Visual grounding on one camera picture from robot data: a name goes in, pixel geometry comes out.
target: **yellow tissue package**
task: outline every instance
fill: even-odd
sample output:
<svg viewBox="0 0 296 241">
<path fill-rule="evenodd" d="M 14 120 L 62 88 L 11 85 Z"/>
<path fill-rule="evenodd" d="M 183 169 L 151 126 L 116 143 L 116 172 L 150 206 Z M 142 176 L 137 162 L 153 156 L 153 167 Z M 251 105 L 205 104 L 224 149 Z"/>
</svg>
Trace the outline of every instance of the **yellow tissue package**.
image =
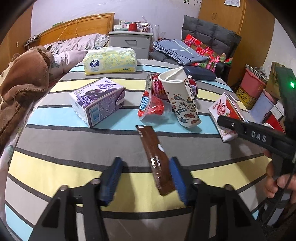
<svg viewBox="0 0 296 241">
<path fill-rule="evenodd" d="M 86 75 L 135 72 L 136 53 L 130 48 L 107 47 L 89 50 L 83 59 Z"/>
</svg>

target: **cable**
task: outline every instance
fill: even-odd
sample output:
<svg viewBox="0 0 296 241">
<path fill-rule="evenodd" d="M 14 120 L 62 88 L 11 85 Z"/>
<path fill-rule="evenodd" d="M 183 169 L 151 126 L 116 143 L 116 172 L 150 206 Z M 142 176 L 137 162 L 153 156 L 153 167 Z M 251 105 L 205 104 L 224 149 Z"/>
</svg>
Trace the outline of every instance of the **cable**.
<svg viewBox="0 0 296 241">
<path fill-rule="evenodd" d="M 77 22 L 77 19 L 76 19 L 76 18 L 75 18 L 75 20 L 76 20 L 76 30 L 75 30 L 75 34 L 76 34 L 78 37 L 80 37 L 80 36 L 77 34 L 77 26 L 78 26 L 78 22 Z M 56 42 L 57 42 L 57 41 L 59 40 L 59 38 L 62 36 L 62 34 L 64 33 L 64 31 L 66 30 L 67 27 L 65 27 L 65 29 L 62 31 L 61 35 L 57 38 Z"/>
<path fill-rule="evenodd" d="M 43 33 L 44 33 L 44 31 L 42 31 L 42 33 L 40 33 L 40 34 L 38 34 L 38 35 L 36 34 L 36 38 L 39 39 L 40 36 L 41 36 L 41 34 L 43 34 Z M 33 36 L 31 36 L 31 37 L 27 40 L 27 43 L 26 43 L 26 45 L 25 45 L 25 47 L 26 47 L 26 48 L 25 48 L 26 51 L 30 49 L 30 41 L 32 40 L 32 37 L 33 37 Z"/>
</svg>

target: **paper notice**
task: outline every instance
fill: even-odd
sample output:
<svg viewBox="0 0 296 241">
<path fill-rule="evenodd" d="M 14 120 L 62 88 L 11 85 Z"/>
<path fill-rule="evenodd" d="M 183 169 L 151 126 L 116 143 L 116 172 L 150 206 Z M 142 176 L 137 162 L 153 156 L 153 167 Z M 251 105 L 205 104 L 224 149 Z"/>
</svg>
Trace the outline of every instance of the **paper notice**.
<svg viewBox="0 0 296 241">
<path fill-rule="evenodd" d="M 225 0 L 224 4 L 239 7 L 239 0 Z"/>
</svg>

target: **plush blanket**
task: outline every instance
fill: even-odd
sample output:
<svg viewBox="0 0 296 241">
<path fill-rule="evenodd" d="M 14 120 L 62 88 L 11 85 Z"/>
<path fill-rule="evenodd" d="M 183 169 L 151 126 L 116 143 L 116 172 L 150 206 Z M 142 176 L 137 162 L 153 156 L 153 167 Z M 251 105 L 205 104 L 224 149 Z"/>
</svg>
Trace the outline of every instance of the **plush blanket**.
<svg viewBox="0 0 296 241">
<path fill-rule="evenodd" d="M 51 59 L 49 51 L 37 46 L 13 60 L 1 74 L 0 153 L 30 104 L 47 91 Z"/>
</svg>

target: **wooden headboard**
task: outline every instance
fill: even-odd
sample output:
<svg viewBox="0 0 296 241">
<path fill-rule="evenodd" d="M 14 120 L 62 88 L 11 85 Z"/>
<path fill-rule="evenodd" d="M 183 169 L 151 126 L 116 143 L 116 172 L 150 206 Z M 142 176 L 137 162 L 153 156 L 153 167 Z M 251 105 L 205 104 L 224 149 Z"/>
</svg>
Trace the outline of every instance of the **wooden headboard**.
<svg viewBox="0 0 296 241">
<path fill-rule="evenodd" d="M 59 40 L 68 40 L 76 38 L 77 35 L 80 37 L 88 34 L 108 35 L 108 33 L 112 31 L 113 20 L 113 12 L 73 19 L 72 21 L 59 24 L 46 30 L 41 34 L 40 40 L 37 43 L 38 45 L 45 45 L 56 42 L 58 38 Z"/>
</svg>

